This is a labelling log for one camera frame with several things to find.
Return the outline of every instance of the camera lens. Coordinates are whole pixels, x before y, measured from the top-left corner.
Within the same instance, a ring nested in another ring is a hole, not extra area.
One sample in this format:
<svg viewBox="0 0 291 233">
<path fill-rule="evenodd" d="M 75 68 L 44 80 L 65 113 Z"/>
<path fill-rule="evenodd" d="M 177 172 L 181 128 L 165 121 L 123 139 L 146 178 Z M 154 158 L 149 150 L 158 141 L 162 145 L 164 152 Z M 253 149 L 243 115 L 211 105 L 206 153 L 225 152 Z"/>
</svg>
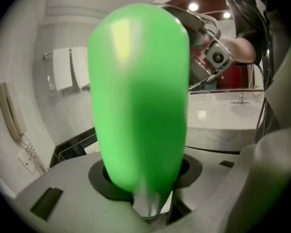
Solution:
<svg viewBox="0 0 291 233">
<path fill-rule="evenodd" d="M 224 56 L 220 52 L 215 52 L 212 59 L 215 63 L 221 63 L 224 60 Z"/>
</svg>

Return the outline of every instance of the towel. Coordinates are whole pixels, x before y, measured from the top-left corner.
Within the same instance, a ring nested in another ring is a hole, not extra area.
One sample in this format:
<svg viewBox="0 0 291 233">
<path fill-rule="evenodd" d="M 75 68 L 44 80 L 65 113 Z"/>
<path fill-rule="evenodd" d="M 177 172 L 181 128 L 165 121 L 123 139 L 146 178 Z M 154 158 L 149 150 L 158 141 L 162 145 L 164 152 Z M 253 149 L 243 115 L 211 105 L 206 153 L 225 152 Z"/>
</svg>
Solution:
<svg viewBox="0 0 291 233">
<path fill-rule="evenodd" d="M 57 91 L 72 87 L 69 48 L 53 51 L 53 72 Z"/>
<path fill-rule="evenodd" d="M 89 86 L 89 74 L 87 65 L 87 48 L 71 48 L 72 65 L 80 89 Z"/>
</svg>

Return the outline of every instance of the green object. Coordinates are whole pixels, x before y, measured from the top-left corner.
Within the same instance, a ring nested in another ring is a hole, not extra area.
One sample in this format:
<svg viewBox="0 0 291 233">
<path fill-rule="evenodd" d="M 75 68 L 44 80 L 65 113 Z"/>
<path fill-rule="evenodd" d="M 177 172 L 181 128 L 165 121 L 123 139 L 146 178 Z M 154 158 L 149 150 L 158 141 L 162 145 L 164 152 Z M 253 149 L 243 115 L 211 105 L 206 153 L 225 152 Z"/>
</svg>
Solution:
<svg viewBox="0 0 291 233">
<path fill-rule="evenodd" d="M 186 136 L 189 38 L 179 20 L 149 4 L 115 10 L 88 43 L 94 121 L 110 179 L 171 191 Z"/>
</svg>

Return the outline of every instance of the towel rack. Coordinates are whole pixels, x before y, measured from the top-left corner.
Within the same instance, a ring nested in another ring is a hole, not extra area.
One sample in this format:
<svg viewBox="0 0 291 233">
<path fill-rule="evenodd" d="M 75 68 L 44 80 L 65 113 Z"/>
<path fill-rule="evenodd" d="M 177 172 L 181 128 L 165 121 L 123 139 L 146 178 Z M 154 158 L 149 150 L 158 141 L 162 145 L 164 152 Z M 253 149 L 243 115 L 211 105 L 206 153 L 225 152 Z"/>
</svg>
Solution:
<svg viewBox="0 0 291 233">
<path fill-rule="evenodd" d="M 48 56 L 48 55 L 53 55 L 53 53 L 52 52 L 43 53 L 42 54 L 42 59 L 45 60 L 45 57 Z"/>
</svg>

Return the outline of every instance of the black circular holder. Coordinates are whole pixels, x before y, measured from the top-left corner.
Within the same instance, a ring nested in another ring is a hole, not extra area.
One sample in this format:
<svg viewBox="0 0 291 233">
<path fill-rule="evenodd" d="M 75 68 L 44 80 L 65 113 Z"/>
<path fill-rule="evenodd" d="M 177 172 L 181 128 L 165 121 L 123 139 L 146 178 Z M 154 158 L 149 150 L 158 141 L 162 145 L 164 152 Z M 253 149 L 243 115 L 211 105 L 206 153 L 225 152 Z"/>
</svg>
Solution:
<svg viewBox="0 0 291 233">
<path fill-rule="evenodd" d="M 183 155 L 183 160 L 174 190 L 189 187 L 202 173 L 202 164 L 192 156 Z M 93 188 L 110 200 L 133 202 L 133 194 L 112 183 L 102 160 L 95 162 L 88 172 L 88 178 Z"/>
</svg>

